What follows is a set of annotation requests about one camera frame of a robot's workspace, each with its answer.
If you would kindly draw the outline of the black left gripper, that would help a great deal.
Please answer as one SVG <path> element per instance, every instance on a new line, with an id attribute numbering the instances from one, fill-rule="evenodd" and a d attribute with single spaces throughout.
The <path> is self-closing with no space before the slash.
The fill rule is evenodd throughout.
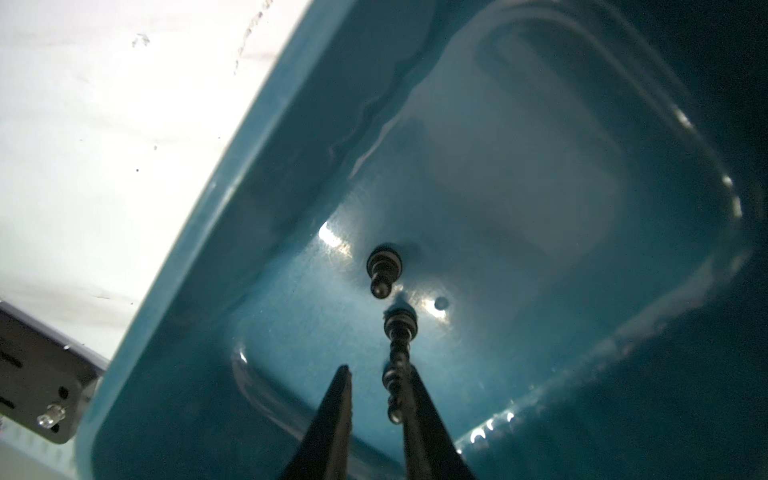
<path id="1" fill-rule="evenodd" d="M 1 415 L 58 445 L 70 441 L 108 361 L 1 303 Z"/>

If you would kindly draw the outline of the teal plastic tray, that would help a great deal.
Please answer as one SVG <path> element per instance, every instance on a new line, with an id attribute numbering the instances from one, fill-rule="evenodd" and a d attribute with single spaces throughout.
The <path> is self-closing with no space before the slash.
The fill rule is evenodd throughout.
<path id="1" fill-rule="evenodd" d="M 385 299 L 366 262 L 393 248 Z M 767 5 L 314 1 L 113 357 L 84 479 L 275 479 L 388 310 L 479 479 L 767 475 Z"/>

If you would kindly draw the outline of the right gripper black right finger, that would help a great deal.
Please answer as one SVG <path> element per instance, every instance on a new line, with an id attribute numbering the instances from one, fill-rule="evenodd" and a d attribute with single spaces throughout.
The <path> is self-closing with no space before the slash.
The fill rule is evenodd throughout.
<path id="1" fill-rule="evenodd" d="M 401 382 L 400 407 L 408 479 L 474 479 L 415 366 Z"/>

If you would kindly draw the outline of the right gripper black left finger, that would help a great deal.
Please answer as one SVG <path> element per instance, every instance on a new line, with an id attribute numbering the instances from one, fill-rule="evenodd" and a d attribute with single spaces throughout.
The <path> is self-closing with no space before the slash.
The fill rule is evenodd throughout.
<path id="1" fill-rule="evenodd" d="M 351 430 L 352 375 L 349 367 L 342 365 L 279 479 L 345 479 Z"/>

